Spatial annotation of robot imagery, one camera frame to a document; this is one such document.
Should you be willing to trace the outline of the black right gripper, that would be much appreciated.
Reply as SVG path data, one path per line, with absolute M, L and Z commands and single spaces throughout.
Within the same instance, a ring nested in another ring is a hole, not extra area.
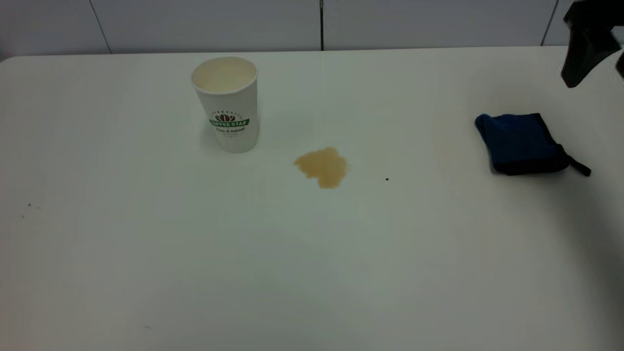
M 564 15 L 570 40 L 561 77 L 574 88 L 611 54 L 621 49 L 613 35 L 624 25 L 622 0 L 575 0 Z M 616 71 L 624 78 L 624 49 L 616 62 Z

